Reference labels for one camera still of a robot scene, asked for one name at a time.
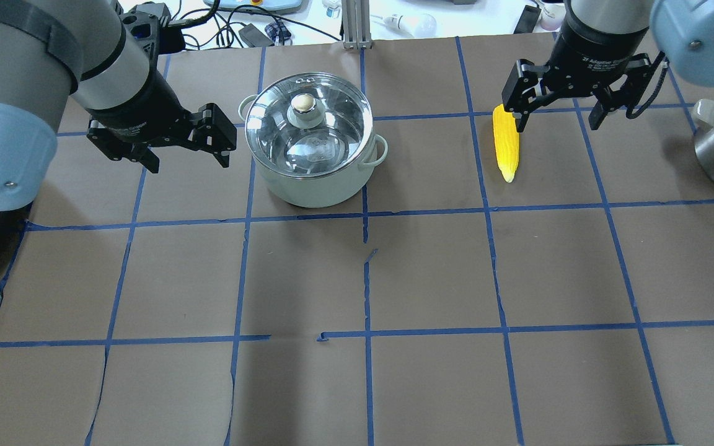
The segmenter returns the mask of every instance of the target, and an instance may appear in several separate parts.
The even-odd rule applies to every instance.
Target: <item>black device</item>
[[[250,48],[273,47],[275,45],[266,34],[261,33],[260,29],[255,28],[252,23],[239,29],[239,36]]]
[[[516,23],[516,28],[514,28],[515,34],[525,34],[532,33],[533,28],[536,28],[536,23],[539,22],[539,15],[541,15],[542,9],[538,6],[526,5],[523,9],[521,16],[519,16],[519,22]]]
[[[652,63],[645,53],[635,54],[649,29],[648,11],[625,2],[607,3],[618,14],[592,14],[596,5],[584,0],[566,0],[566,17],[544,65],[519,59],[503,88],[503,105],[515,113],[516,129],[522,132],[528,116],[561,98],[595,96],[597,104],[589,116],[589,127],[598,129],[608,113],[626,107],[629,119],[637,118],[659,91],[666,69],[652,97],[635,110],[646,91],[663,53]],[[626,76],[618,90],[613,82]]]
[[[202,150],[228,167],[230,152],[236,149],[236,127],[216,104],[203,105],[196,113],[184,109],[156,69],[159,54],[178,53],[185,46],[181,29],[167,26],[167,6],[136,6],[120,19],[122,38],[128,33],[139,43],[150,60],[150,72],[144,87],[130,101],[107,110],[87,109],[91,115],[87,138],[110,160],[125,158],[151,173],[159,171],[159,158],[151,147]]]

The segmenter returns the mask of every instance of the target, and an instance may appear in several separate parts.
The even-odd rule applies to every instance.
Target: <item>corn cob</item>
[[[519,166],[519,133],[516,132],[516,120],[501,104],[492,112],[492,126],[498,167],[504,180],[511,183],[514,181],[516,167]]]

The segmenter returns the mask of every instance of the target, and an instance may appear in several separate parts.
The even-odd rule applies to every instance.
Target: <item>cable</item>
[[[660,62],[663,61],[665,61],[665,64],[663,65],[663,70],[660,71],[660,79],[658,79],[657,85],[654,86],[655,88],[654,91],[652,91],[651,96],[649,96],[649,99],[647,99],[646,102],[643,102],[643,105],[641,105],[638,110],[635,110],[635,107],[627,107],[627,112],[624,113],[627,119],[635,119],[638,118],[638,116],[641,116],[641,113],[649,108],[649,105],[652,105],[652,102],[654,102],[655,98],[657,98],[657,95],[660,93],[660,88],[663,87],[663,82],[666,80],[666,73],[668,73],[668,59],[666,59],[666,54],[663,53],[663,51],[660,51],[652,63],[652,73],[654,73],[660,65]]]
[[[196,50],[197,50],[197,51],[200,51],[200,40],[198,40],[197,37],[192,36],[191,34],[183,34],[183,36],[184,36],[184,38],[186,38],[186,37],[191,37],[191,38],[195,41]]]
[[[181,14],[181,9],[183,9],[183,0],[178,0],[178,12],[176,12],[170,20],[175,20],[175,18],[178,17],[178,14]]]
[[[230,11],[230,14],[227,15],[226,23],[227,23],[227,24],[230,24],[230,20],[232,20],[233,14],[235,14],[236,12],[241,12],[241,11],[239,11],[239,9],[245,9],[245,8],[253,8],[253,9],[258,9],[258,11],[266,12],[266,14],[260,14],[260,15],[269,15],[269,16],[271,16],[272,18],[274,18],[275,23],[277,24],[277,26],[280,27],[280,20],[278,19],[278,16],[275,16],[274,14],[272,14],[271,12],[267,11],[267,10],[264,9],[264,8],[261,8],[260,6],[253,6],[253,5],[239,5],[239,6],[236,6],[235,8],[233,8],[233,9]],[[252,14],[252,12],[242,12],[242,14]]]
[[[216,39],[216,46],[218,48],[232,48],[234,42],[238,42],[241,48],[244,48],[244,43],[241,42],[241,39],[239,39],[238,34],[233,30],[231,25],[241,25],[241,26],[247,26],[246,23],[243,22],[231,22],[233,18],[233,14],[236,12],[240,12],[241,14],[252,14],[252,15],[260,15],[260,16],[266,16],[266,17],[272,17],[275,20],[275,23],[280,25],[280,20],[285,20],[286,22],[289,23],[294,23],[296,25],[304,26],[305,28],[312,29],[313,31],[316,31],[317,33],[324,34],[325,36],[331,38],[332,40],[336,40],[337,42],[340,42],[340,37],[335,37],[332,34],[327,33],[326,31],[323,31],[319,28],[315,28],[314,26],[308,25],[307,23],[302,23],[302,22],[297,22],[296,20],[292,20],[286,17],[283,17],[278,14],[273,14],[272,12],[268,11],[267,9],[261,8],[260,6],[253,6],[253,5],[239,5],[236,6],[236,8],[232,9],[230,11],[230,14],[227,15],[227,18],[222,17],[220,12],[216,11],[213,6],[218,7],[219,6],[219,0],[213,0],[213,5],[212,8],[206,9],[194,9],[193,11],[186,12],[186,14],[182,15],[179,18],[179,22],[174,22],[170,23],[170,25],[167,26],[167,28],[175,27],[175,28],[190,28],[191,26],[196,26],[196,25],[201,25],[202,23],[207,22],[210,20],[211,17],[214,18],[216,22],[216,26],[218,26],[218,31],[216,31],[216,34],[214,34],[209,40],[207,40],[204,43],[200,43],[199,40],[195,39],[195,48],[196,49],[201,49],[201,47],[206,46],[208,43],[211,43],[211,40]],[[241,9],[255,9],[254,11],[241,11]],[[202,11],[208,11],[206,15],[191,19],[191,20],[184,20],[186,17],[190,16],[191,14],[196,14],[196,12],[202,12]],[[224,25],[220,26],[219,20],[216,19],[217,17],[221,18],[224,20]],[[286,40],[281,39],[280,41],[281,45],[285,45]]]
[[[216,14],[216,11],[219,9],[219,1],[220,0],[213,0],[213,3],[211,7],[208,9],[206,12],[206,15],[189,19],[189,20],[184,20],[183,18],[186,17],[188,14],[191,14],[191,12],[187,12],[187,14],[184,14],[181,16],[181,20],[178,20],[178,22],[170,22],[169,25],[167,25],[167,28],[180,28],[180,29],[186,29],[186,28],[191,28],[193,26],[197,25],[202,25],[203,23],[206,23],[208,20],[213,17],[213,15]]]
[[[262,12],[257,12],[257,11],[239,11],[239,9],[244,9],[244,8],[258,9],[258,11],[262,11]],[[323,30],[321,30],[321,29],[319,29],[319,28],[315,28],[315,26],[310,26],[310,25],[308,25],[307,23],[297,22],[296,20],[291,20],[291,19],[289,19],[288,17],[283,17],[283,16],[281,16],[281,15],[273,14],[272,12],[267,11],[267,10],[264,9],[264,8],[261,8],[260,6],[253,6],[253,5],[240,5],[240,6],[236,6],[236,8],[234,8],[232,11],[230,11],[230,14],[229,14],[229,16],[228,16],[227,18],[229,18],[229,19],[232,18],[233,12],[241,12],[241,14],[255,14],[255,15],[261,15],[261,16],[269,16],[269,17],[274,18],[275,20],[280,20],[280,19],[281,19],[281,20],[285,20],[286,22],[295,23],[296,25],[301,25],[301,26],[304,26],[305,28],[312,29],[313,31],[316,31],[317,33],[324,34],[326,37],[329,37],[329,38],[331,38],[331,39],[334,39],[334,40],[337,40],[338,42],[340,42],[340,37],[335,37],[335,36],[333,36],[332,34],[329,34],[329,33],[327,33],[326,31],[323,31]]]

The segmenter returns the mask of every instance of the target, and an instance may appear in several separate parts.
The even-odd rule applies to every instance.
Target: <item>pot lid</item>
[[[244,122],[255,160],[294,178],[317,178],[344,169],[373,136],[371,107],[346,79],[303,73],[270,85]]]

